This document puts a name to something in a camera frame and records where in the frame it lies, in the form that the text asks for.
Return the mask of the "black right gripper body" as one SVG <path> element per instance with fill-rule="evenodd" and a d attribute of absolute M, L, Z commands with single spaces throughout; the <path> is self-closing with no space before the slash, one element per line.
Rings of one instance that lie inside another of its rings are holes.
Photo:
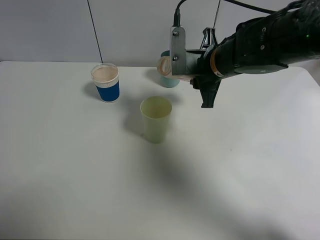
<path fill-rule="evenodd" d="M 220 79 L 213 73 L 210 57 L 215 47 L 207 49 L 189 49 L 186 51 L 186 72 L 192 77 L 193 88 L 218 88 Z"/>

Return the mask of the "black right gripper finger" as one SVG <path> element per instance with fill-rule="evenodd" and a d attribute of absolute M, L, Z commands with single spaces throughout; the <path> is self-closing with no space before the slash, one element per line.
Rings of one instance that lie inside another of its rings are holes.
<path fill-rule="evenodd" d="M 200 44 L 200 50 L 214 49 L 218 46 L 216 38 L 216 29 L 214 27 L 206 27 L 203 31 L 203 39 Z"/>
<path fill-rule="evenodd" d="M 193 88 L 199 90 L 201 94 L 201 108 L 211 109 L 214 107 L 220 84 L 221 79 L 213 76 L 197 76 L 193 79 Z"/>

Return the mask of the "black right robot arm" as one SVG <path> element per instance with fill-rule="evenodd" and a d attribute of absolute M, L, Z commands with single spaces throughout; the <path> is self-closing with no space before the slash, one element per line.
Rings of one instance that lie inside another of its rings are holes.
<path fill-rule="evenodd" d="M 320 57 L 320 2 L 296 0 L 265 17 L 239 23 L 235 33 L 209 45 L 191 80 L 202 108 L 213 108 L 223 79 L 285 70 Z"/>

